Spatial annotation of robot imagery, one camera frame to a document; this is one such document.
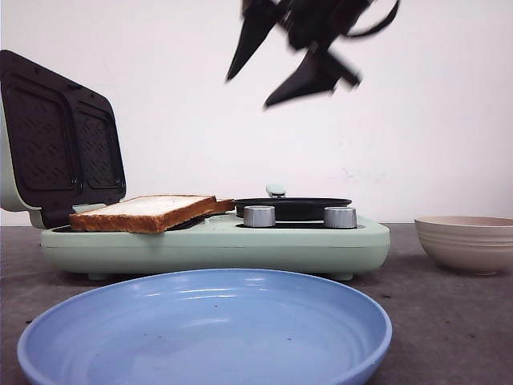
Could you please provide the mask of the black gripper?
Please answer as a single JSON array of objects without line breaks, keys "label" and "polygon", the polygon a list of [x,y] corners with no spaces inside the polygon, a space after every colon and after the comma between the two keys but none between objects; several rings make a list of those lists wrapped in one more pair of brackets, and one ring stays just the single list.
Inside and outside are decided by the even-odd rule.
[{"label": "black gripper", "polygon": [[[296,50],[313,42],[326,47],[340,34],[347,34],[371,1],[243,1],[244,19],[240,37],[226,75],[233,79],[249,61],[269,32],[289,11],[285,23],[289,45]],[[360,75],[328,51],[308,51],[299,67],[265,100],[271,107],[292,99],[334,92],[342,80],[350,89],[358,87]]]}]

